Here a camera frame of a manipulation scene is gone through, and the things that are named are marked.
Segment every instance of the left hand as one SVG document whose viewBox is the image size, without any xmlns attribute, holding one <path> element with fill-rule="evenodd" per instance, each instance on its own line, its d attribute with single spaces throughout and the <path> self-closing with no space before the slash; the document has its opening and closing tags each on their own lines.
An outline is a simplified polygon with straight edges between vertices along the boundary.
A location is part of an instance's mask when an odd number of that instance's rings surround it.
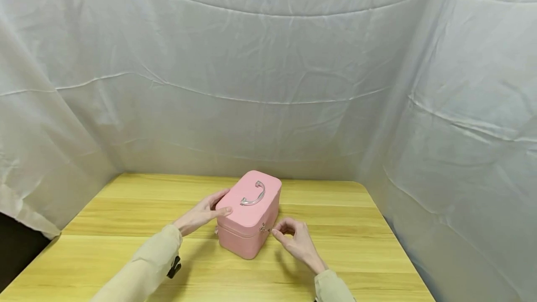
<svg viewBox="0 0 537 302">
<path fill-rule="evenodd" d="M 173 222 L 173 225 L 179 229 L 181 235 L 186 236 L 216 217 L 228 216 L 233 211 L 231 207 L 223 207 L 222 209 L 215 210 L 216 203 L 228 192 L 229 189 L 224 189 L 205 197 L 195 207 L 177 218 Z"/>
</svg>

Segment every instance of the pink cosmetic case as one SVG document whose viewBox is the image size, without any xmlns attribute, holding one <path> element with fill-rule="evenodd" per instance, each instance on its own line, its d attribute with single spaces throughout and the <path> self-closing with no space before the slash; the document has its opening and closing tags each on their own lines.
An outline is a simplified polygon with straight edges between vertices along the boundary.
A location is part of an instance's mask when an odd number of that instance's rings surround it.
<svg viewBox="0 0 537 302">
<path fill-rule="evenodd" d="M 274 226 L 282 182 L 258 171 L 247 172 L 216 204 L 233 212 L 218 218 L 218 239 L 223 248 L 244 259 L 254 259 Z"/>
</svg>

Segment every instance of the wood grain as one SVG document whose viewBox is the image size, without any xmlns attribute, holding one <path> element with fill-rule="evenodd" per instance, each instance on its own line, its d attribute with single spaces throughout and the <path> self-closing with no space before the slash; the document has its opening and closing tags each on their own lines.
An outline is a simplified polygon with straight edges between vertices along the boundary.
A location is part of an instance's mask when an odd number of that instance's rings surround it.
<svg viewBox="0 0 537 302">
<path fill-rule="evenodd" d="M 88 301 L 163 225 L 236 178 L 123 174 L 110 182 L 0 295 L 0 301 Z M 357 301 L 434 301 L 366 189 L 284 180 L 280 217 L 308 223 L 319 253 Z M 312 301 L 313 276 L 273 238 L 257 258 L 221 248 L 214 224 L 185 238 L 183 269 L 148 301 Z"/>
</svg>

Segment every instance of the sleeve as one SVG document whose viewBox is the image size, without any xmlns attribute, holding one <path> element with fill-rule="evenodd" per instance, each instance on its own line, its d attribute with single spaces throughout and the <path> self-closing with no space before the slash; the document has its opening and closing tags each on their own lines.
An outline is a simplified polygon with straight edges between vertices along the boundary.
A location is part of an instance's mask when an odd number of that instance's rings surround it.
<svg viewBox="0 0 537 302">
<path fill-rule="evenodd" d="M 148 239 L 91 302 L 143 302 L 162 283 L 183 237 L 173 225 Z"/>
<path fill-rule="evenodd" d="M 329 269 L 315 277 L 315 292 L 318 302 L 356 302 L 345 282 Z"/>
</svg>

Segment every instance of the hand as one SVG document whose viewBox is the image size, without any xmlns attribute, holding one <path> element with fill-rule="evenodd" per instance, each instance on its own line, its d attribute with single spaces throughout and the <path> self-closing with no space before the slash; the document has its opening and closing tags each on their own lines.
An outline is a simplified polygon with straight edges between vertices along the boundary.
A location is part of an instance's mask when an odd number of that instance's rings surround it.
<svg viewBox="0 0 537 302">
<path fill-rule="evenodd" d="M 179 229 L 181 235 L 189 235 L 214 218 L 225 217 L 232 213 L 233 210 L 230 207 L 223 207 L 219 210 L 214 209 L 216 203 L 228 192 L 229 189 L 224 189 L 205 197 L 195 207 L 177 218 L 173 224 Z"/>
<path fill-rule="evenodd" d="M 287 238 L 284 234 L 290 234 L 293 238 Z M 328 269 L 317 253 L 305 223 L 293 218 L 284 218 L 272 228 L 272 235 L 282 243 L 287 252 L 310 267 L 315 275 Z"/>
</svg>

